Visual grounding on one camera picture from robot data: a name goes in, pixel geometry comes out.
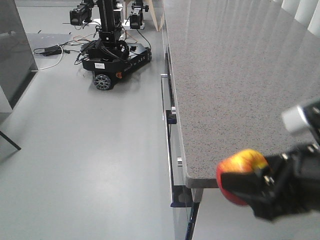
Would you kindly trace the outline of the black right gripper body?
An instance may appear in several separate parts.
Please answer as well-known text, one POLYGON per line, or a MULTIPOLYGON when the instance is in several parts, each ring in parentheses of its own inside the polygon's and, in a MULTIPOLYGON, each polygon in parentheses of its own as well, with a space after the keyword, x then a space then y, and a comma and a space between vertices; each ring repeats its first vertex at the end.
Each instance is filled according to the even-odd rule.
POLYGON ((280 216, 320 209, 320 100, 301 104, 310 123, 313 141, 300 143, 285 152, 268 155, 274 186, 267 192, 274 206, 252 207, 257 218, 272 221, 280 216))

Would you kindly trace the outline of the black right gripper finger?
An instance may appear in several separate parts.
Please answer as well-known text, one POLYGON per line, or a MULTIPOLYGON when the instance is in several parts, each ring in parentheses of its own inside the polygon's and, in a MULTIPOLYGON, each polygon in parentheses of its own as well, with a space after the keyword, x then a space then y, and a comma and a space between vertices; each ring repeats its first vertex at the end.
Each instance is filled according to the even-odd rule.
POLYGON ((220 191, 226 199, 237 205, 269 207, 275 199, 268 190, 275 185, 275 178, 264 173, 225 172, 220 175, 220 191))

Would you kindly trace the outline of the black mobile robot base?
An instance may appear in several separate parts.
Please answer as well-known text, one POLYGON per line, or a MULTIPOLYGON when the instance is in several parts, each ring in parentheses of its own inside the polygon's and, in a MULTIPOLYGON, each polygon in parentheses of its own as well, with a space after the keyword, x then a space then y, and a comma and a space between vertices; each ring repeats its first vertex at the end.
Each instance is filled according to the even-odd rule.
POLYGON ((84 0, 70 10, 70 24, 83 27, 92 23, 92 9, 99 8, 100 23, 96 27, 97 40, 85 43, 80 49, 80 62, 85 70, 94 75, 93 83, 98 90, 107 91, 114 83, 131 71, 149 63, 151 47, 129 43, 121 39, 125 30, 122 24, 122 8, 117 0, 84 0))

